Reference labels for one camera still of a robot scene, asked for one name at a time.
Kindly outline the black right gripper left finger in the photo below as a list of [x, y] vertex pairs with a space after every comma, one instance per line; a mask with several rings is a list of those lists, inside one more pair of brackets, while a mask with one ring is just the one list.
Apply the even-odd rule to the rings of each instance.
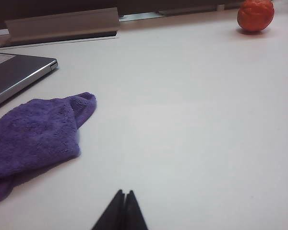
[[125, 194], [120, 189], [108, 204], [92, 230], [118, 230], [124, 205]]

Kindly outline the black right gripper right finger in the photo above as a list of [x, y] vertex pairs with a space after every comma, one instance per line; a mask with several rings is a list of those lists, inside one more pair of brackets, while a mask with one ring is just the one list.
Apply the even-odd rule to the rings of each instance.
[[136, 196], [131, 190], [124, 202], [122, 221], [122, 230], [148, 230], [145, 219], [142, 215]]

